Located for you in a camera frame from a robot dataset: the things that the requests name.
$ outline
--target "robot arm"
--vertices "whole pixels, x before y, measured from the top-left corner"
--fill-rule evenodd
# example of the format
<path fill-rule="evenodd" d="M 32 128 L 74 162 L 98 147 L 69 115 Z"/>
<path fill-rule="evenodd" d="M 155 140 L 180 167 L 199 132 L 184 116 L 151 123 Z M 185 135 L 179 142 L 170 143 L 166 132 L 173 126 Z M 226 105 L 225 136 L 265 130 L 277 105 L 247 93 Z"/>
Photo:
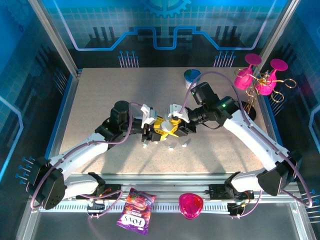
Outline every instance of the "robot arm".
<path fill-rule="evenodd" d="M 119 101 L 111 110 L 109 121 L 105 120 L 95 133 L 66 152 L 46 160 L 43 157 L 36 159 L 29 173 L 26 191 L 33 196 L 39 188 L 35 200 L 46 209 L 55 207 L 60 201 L 78 195 L 99 196 L 105 190 L 105 181 L 95 173 L 73 177 L 69 176 L 77 168 L 92 158 L 108 151 L 114 145 L 109 142 L 119 142 L 124 137 L 129 125 L 129 103 Z M 132 133 L 141 133 L 141 119 L 135 119 Z"/>
<path fill-rule="evenodd" d="M 296 166 L 300 167 L 301 155 L 289 152 L 285 147 L 277 145 L 278 151 L 272 149 L 266 140 L 253 131 L 258 130 L 268 141 L 274 142 L 264 131 L 252 121 L 248 115 L 249 124 L 239 108 L 239 103 L 227 96 L 219 99 L 207 82 L 197 85 L 191 90 L 195 101 L 202 105 L 194 110 L 189 110 L 190 123 L 194 126 L 206 121 L 216 121 L 228 131 L 236 135 L 261 161 L 262 169 L 251 172 L 236 172 L 225 182 L 226 192 L 230 198 L 237 193 L 249 190 L 264 190 L 276 196 L 294 178 L 295 174 L 289 164 L 281 157 L 280 153 Z"/>
<path fill-rule="evenodd" d="M 269 147 L 265 139 L 252 131 L 252 127 L 269 141 L 273 140 L 249 117 L 249 124 L 247 124 L 239 109 L 238 102 L 229 96 L 220 100 L 207 82 L 197 85 L 191 92 L 195 101 L 201 105 L 200 107 L 193 110 L 186 108 L 181 111 L 182 106 L 171 104 L 167 115 L 162 118 L 157 116 L 157 112 L 151 107 L 143 105 L 141 107 L 142 119 L 133 120 L 130 133 L 142 134 L 142 142 L 145 140 L 155 142 L 164 140 L 167 135 L 183 137 L 196 133 L 197 125 L 207 121 L 216 121 L 244 142 L 264 166 L 260 170 L 245 173 L 236 172 L 230 176 L 224 185 L 226 197 L 229 199 L 234 199 L 238 193 L 251 190 L 264 190 L 266 193 L 276 196 L 294 179 L 292 168 L 280 157 L 279 153 L 288 157 L 297 168 L 300 167 L 301 156 L 298 153 L 290 153 L 282 146 L 278 146 L 278 152 Z M 121 141 L 124 132 L 128 131 L 129 120 L 129 103 L 126 101 L 116 102 L 110 112 L 109 121 L 105 120 L 86 140 L 74 148 L 52 157 L 50 162 L 43 157 L 35 161 L 29 174 L 27 192 L 33 195 L 43 176 L 68 154 L 68 157 L 57 167 L 58 169 L 53 169 L 45 179 L 35 199 L 45 209 L 51 209 L 65 198 L 83 194 L 99 196 L 104 192 L 105 181 L 96 174 L 89 173 L 85 176 L 72 178 L 73 182 L 70 182 L 68 177 L 95 156 L 115 146 L 108 143 Z"/>

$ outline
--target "blue cup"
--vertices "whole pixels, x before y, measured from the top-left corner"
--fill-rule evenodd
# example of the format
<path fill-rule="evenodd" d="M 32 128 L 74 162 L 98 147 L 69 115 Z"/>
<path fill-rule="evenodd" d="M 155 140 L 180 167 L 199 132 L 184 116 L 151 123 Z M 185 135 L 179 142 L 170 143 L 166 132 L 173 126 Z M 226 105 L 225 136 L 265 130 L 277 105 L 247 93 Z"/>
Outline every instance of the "blue cup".
<path fill-rule="evenodd" d="M 198 77 L 201 74 L 201 72 L 197 69 L 188 69 L 184 72 L 184 78 L 185 78 L 185 87 L 189 89 L 192 82 L 195 80 L 196 77 Z M 195 84 L 193 84 L 192 88 L 194 88 L 198 82 L 200 81 L 201 77 L 196 81 Z"/>

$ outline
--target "pink lid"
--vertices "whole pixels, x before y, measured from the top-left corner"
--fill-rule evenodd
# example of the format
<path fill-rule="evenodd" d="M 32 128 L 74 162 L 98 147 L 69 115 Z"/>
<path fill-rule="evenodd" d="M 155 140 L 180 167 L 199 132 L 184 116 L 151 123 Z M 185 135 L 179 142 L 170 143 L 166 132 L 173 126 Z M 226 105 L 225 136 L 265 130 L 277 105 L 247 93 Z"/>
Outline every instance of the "pink lid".
<path fill-rule="evenodd" d="M 179 207 L 187 219 L 195 219 L 204 207 L 204 200 L 196 194 L 184 193 L 179 197 Z"/>

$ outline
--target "beige tabletop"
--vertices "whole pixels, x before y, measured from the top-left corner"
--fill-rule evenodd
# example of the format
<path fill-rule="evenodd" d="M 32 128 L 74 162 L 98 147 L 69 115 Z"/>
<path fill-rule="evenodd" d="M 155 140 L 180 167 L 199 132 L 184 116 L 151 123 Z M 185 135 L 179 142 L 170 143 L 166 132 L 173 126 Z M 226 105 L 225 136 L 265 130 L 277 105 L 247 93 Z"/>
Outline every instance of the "beige tabletop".
<path fill-rule="evenodd" d="M 60 152 L 82 142 L 110 116 L 114 103 L 120 100 L 147 104 L 163 116 L 170 104 L 182 105 L 187 92 L 184 72 L 188 67 L 169 68 L 85 68 L 77 87 L 74 102 L 64 133 Z M 219 71 L 232 80 L 235 68 L 197 68 L 202 73 Z M 229 83 L 218 75 L 208 74 L 201 78 L 208 82 L 222 99 L 236 98 Z M 242 100 L 248 97 L 240 90 Z M 187 106 L 198 107 L 193 97 Z M 256 124 L 266 131 L 258 103 Z M 208 122 L 215 127 L 216 122 Z M 230 173 L 248 172 L 262 168 L 257 157 L 231 132 L 223 127 L 217 130 L 202 125 L 196 134 L 186 137 L 169 136 L 166 141 L 150 142 L 143 148 L 141 135 L 131 135 L 121 145 L 90 160 L 77 172 L 96 173 Z M 182 144 L 191 139 L 186 148 Z M 173 151 L 168 147 L 175 145 Z"/>

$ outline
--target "purple snack bag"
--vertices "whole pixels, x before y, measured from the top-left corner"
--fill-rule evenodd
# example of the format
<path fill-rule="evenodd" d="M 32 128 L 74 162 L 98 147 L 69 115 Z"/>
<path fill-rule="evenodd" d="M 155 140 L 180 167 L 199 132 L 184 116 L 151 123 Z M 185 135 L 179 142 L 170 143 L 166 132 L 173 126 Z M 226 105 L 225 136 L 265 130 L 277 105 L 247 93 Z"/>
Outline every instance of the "purple snack bag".
<path fill-rule="evenodd" d="M 147 235 L 155 195 L 137 191 L 133 187 L 126 198 L 123 212 L 116 224 L 124 229 Z"/>

